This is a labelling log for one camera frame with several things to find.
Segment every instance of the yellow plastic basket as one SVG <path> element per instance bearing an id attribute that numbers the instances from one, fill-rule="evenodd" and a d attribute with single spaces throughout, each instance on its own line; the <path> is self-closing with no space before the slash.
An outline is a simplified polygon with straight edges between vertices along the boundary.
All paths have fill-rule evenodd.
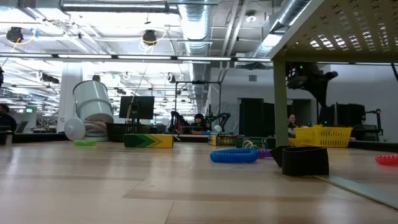
<path id="1" fill-rule="evenodd" d="M 353 128 L 295 128 L 304 146 L 347 147 Z"/>

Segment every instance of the person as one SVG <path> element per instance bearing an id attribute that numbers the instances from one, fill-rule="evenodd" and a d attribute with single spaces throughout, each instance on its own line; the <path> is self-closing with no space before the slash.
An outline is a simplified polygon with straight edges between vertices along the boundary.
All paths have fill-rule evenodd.
<path id="1" fill-rule="evenodd" d="M 201 127 L 201 131 L 208 131 L 209 130 L 209 125 L 206 124 L 205 117 L 203 116 L 203 114 L 196 114 L 194 118 L 195 118 L 195 122 L 192 123 L 191 126 L 193 126 L 193 127 Z"/>
<path id="2" fill-rule="evenodd" d="M 17 122 L 15 119 L 8 115 L 10 108 L 5 105 L 0 105 L 0 129 L 1 131 L 15 131 L 17 129 Z"/>
<path id="3" fill-rule="evenodd" d="M 295 138 L 296 136 L 294 128 L 298 128 L 298 126 L 295 124 L 295 122 L 296 116 L 294 114 L 291 114 L 287 120 L 287 131 L 290 138 Z"/>

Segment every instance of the table surface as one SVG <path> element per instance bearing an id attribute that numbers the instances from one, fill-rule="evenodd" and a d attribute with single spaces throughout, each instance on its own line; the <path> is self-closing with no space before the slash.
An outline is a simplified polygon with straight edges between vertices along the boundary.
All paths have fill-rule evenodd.
<path id="1" fill-rule="evenodd" d="M 123 143 L 13 144 L 0 148 L 3 223 L 396 223 L 398 212 L 313 177 L 288 177 L 276 163 L 215 164 L 216 148 Z M 386 184 L 375 153 L 330 149 L 331 172 Z"/>

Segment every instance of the blue slinky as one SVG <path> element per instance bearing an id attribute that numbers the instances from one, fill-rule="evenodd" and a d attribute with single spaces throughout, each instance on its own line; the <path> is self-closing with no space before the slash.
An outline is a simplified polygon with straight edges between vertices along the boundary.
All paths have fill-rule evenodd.
<path id="1" fill-rule="evenodd" d="M 258 153 L 255 149 L 225 149 L 213 151 L 210 154 L 210 159 L 213 162 L 222 163 L 252 163 L 258 158 Z"/>

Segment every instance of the computer monitor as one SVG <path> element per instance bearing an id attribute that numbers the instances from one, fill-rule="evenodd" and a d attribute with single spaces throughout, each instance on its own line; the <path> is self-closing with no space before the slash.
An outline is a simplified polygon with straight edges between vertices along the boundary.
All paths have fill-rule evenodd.
<path id="1" fill-rule="evenodd" d="M 119 118 L 127 118 L 127 111 L 131 104 L 132 96 L 122 96 L 120 100 Z M 139 119 L 153 119 L 154 117 L 154 96 L 135 96 L 134 103 L 139 102 Z"/>

